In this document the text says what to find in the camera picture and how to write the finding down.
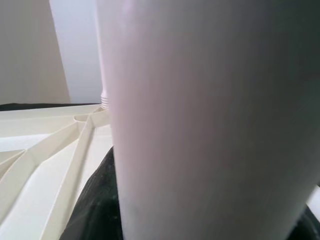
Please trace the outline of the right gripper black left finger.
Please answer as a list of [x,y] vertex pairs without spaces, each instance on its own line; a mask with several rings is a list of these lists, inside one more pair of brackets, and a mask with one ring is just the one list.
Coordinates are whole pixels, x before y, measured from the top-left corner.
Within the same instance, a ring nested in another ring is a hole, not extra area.
[[113,148],[82,189],[66,225],[66,239],[123,239]]

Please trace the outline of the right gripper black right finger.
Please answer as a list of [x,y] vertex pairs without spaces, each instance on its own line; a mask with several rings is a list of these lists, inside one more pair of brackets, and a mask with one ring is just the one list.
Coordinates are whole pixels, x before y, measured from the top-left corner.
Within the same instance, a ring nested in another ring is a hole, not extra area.
[[297,223],[298,240],[319,240],[320,222],[312,213],[309,207],[306,207],[303,215]]

